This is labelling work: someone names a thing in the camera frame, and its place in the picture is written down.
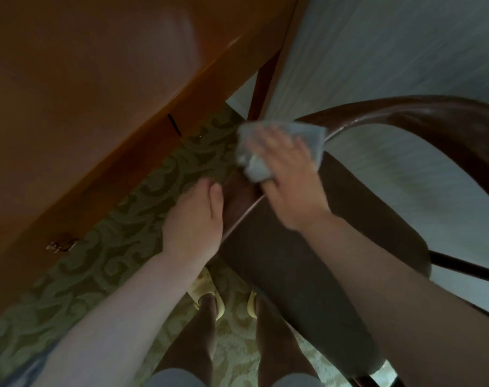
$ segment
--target wooden chair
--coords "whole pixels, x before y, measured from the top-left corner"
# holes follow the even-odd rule
[[[299,120],[327,127],[329,139],[349,127],[373,123],[408,130],[448,155],[489,195],[488,104],[452,96],[393,97]],[[435,264],[489,280],[489,269],[429,251],[413,228],[329,154],[320,176],[335,214],[423,275],[428,277]],[[260,188],[242,173],[229,179],[224,193],[220,255],[352,385],[375,386],[369,375],[384,358],[332,273],[298,234],[280,225]]]

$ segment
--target gray shorts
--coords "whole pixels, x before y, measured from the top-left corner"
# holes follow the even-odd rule
[[[186,370],[169,368],[154,374],[144,387],[207,387],[200,379]],[[289,374],[276,381],[272,387],[324,387],[317,378],[307,374]]]

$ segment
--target wall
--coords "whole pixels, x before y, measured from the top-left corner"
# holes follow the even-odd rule
[[[489,103],[489,0],[312,0],[266,118],[411,94]],[[386,125],[327,149],[431,249],[489,267],[489,198],[439,151]],[[431,278],[489,310],[489,283],[439,268]]]

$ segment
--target floor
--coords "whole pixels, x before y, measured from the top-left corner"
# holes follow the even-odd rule
[[[61,337],[161,250],[160,228],[177,196],[202,175],[224,181],[235,169],[235,131],[241,122],[225,105],[0,317],[0,380]],[[250,289],[222,260],[216,258],[209,270],[226,304],[217,325],[214,385],[256,386],[255,320],[246,311]],[[150,376],[194,312],[185,295],[155,339],[134,386]],[[325,385],[348,385],[334,366],[298,338]],[[389,364],[374,375],[381,387],[394,377]]]

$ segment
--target left hand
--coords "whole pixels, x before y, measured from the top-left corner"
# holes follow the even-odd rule
[[[186,262],[208,262],[223,235],[221,185],[201,178],[169,211],[162,233],[164,253]]]

